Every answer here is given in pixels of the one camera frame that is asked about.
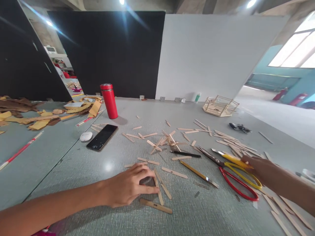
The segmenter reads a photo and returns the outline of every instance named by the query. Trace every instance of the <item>red fire extinguisher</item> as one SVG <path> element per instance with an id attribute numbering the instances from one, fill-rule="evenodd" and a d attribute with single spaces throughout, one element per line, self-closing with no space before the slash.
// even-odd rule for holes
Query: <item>red fire extinguisher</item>
<path id="1" fill-rule="evenodd" d="M 101 84 L 102 95 L 104 98 L 108 118 L 116 119 L 118 117 L 115 96 L 112 84 Z"/>
<path id="2" fill-rule="evenodd" d="M 296 98 L 294 98 L 292 100 L 292 102 L 289 103 L 289 105 L 291 106 L 296 106 L 298 103 L 300 103 L 302 100 L 304 100 L 304 98 L 307 97 L 307 94 L 306 93 L 301 93 L 299 94 Z"/>
<path id="3" fill-rule="evenodd" d="M 287 92 L 288 92 L 288 88 L 282 89 L 272 100 L 274 101 L 280 100 L 282 96 L 286 95 Z"/>

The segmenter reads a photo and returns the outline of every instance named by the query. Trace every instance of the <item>yellow utility knife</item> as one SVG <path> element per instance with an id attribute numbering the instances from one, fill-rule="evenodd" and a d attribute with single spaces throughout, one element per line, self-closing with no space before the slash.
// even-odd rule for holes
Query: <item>yellow utility knife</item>
<path id="1" fill-rule="evenodd" d="M 252 166 L 240 161 L 238 158 L 231 156 L 229 154 L 225 154 L 223 152 L 217 151 L 215 149 L 211 149 L 213 152 L 219 154 L 220 156 L 224 157 L 225 159 L 228 159 L 229 161 L 233 162 L 234 164 L 239 165 L 240 167 L 243 167 L 244 169 L 254 169 Z"/>

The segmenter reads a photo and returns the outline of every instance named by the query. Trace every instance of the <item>scissors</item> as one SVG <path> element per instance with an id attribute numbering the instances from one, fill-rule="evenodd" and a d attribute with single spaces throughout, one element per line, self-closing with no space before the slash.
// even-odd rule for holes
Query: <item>scissors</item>
<path id="1" fill-rule="evenodd" d="M 197 148 L 204 154 L 206 155 L 210 160 L 212 160 L 214 163 L 216 163 L 219 166 L 219 170 L 221 172 L 221 174 L 223 175 L 225 181 L 228 183 L 228 185 L 235 191 L 237 192 L 237 194 L 239 194 L 240 196 L 242 196 L 243 198 L 256 202 L 258 201 L 258 195 L 257 193 L 251 189 L 247 184 L 243 183 L 241 180 L 239 180 L 238 178 L 234 177 L 234 175 L 230 174 L 229 172 L 227 172 L 226 170 L 224 170 L 224 167 L 228 167 L 230 168 L 234 173 L 236 173 L 238 176 L 240 176 L 243 180 L 245 180 L 247 183 L 250 183 L 251 186 L 255 186 L 255 188 L 257 189 L 261 189 L 262 188 L 262 184 L 259 182 L 259 180 L 252 174 L 248 173 L 244 168 L 240 167 L 237 164 L 234 163 L 229 163 L 229 162 L 222 162 L 220 160 L 218 160 L 217 158 L 215 158 L 214 156 L 210 155 L 205 149 L 203 149 L 200 146 L 197 146 Z M 247 173 L 248 175 L 250 175 L 251 177 L 253 177 L 253 179 L 256 181 L 257 185 L 250 182 L 247 178 L 245 178 L 244 176 L 242 176 L 238 171 L 236 171 L 233 167 L 238 168 L 242 171 L 244 171 L 245 173 Z M 244 193 L 242 193 L 241 191 L 239 191 L 227 178 L 227 175 L 230 176 L 232 179 L 234 179 L 236 182 L 238 182 L 239 184 L 241 184 L 243 187 L 245 187 L 248 191 L 250 191 L 254 197 L 249 197 L 247 195 L 245 195 Z"/>

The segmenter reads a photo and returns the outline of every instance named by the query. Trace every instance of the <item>small bottle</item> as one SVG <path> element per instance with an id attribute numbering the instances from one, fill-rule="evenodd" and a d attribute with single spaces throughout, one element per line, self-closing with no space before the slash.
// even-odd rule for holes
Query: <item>small bottle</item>
<path id="1" fill-rule="evenodd" d="M 201 96 L 201 93 L 198 93 L 197 96 L 196 96 L 195 102 L 198 102 L 200 96 Z"/>

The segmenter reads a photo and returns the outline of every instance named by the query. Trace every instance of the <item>smartphone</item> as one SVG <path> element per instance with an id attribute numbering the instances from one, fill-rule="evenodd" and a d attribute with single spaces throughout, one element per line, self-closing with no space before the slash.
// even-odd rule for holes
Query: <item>smartphone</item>
<path id="1" fill-rule="evenodd" d="M 117 126 L 106 125 L 86 146 L 89 149 L 100 151 L 118 130 Z"/>

